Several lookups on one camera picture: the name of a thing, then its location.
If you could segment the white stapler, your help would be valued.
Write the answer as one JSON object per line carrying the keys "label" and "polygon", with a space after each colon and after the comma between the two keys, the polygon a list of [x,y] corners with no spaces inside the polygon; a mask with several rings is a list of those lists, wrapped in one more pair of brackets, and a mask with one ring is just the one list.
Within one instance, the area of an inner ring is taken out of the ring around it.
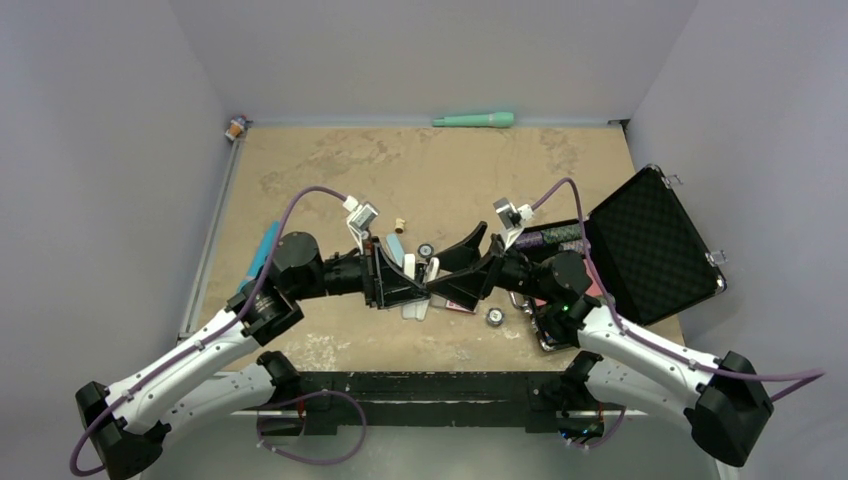
{"label": "white stapler", "polygon": [[[416,257],[413,254],[405,254],[403,258],[403,272],[412,280],[416,279]],[[431,258],[426,262],[423,269],[423,282],[414,284],[414,289],[409,294],[409,300],[405,300],[401,306],[401,318],[403,320],[416,320],[422,322],[430,305],[431,294],[426,289],[426,284],[436,279],[440,270],[440,261]]]}

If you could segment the light blue stapler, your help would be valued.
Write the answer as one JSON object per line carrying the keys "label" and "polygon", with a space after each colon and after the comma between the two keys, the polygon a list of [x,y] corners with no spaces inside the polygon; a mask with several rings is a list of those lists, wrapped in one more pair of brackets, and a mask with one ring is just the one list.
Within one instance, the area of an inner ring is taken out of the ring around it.
{"label": "light blue stapler", "polygon": [[392,260],[400,269],[404,268],[405,251],[401,244],[400,238],[396,233],[388,234],[385,238],[385,245],[391,255]]}

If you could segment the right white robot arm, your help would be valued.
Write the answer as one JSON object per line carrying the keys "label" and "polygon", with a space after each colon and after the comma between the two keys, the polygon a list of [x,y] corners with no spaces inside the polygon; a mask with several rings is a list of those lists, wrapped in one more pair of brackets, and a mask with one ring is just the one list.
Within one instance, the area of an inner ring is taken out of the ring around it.
{"label": "right white robot arm", "polygon": [[561,392],[576,407],[592,400],[664,416],[687,428],[714,459],[744,466],[774,404],[751,361],[730,351],[721,357],[666,340],[588,294],[583,254],[573,250],[535,262],[495,234],[486,253],[486,224],[435,254],[444,275],[428,290],[470,309],[501,288],[543,301],[539,331],[579,349],[583,363],[564,376]]}

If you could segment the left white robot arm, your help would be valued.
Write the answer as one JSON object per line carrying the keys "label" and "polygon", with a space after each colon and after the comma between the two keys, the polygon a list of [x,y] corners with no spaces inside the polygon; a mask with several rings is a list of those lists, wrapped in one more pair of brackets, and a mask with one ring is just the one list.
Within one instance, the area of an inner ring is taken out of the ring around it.
{"label": "left white robot arm", "polygon": [[[322,258],[317,240],[291,232],[271,249],[256,279],[246,283],[200,330],[153,364],[124,380],[92,381],[75,400],[84,440],[111,479],[131,479],[155,463],[167,442],[202,420],[269,404],[301,406],[309,393],[280,351],[266,346],[303,319],[299,301],[361,294],[380,310],[426,301],[425,287],[439,266],[416,255],[396,262],[383,242],[363,234],[348,253]],[[243,370],[217,372],[262,349]]]}

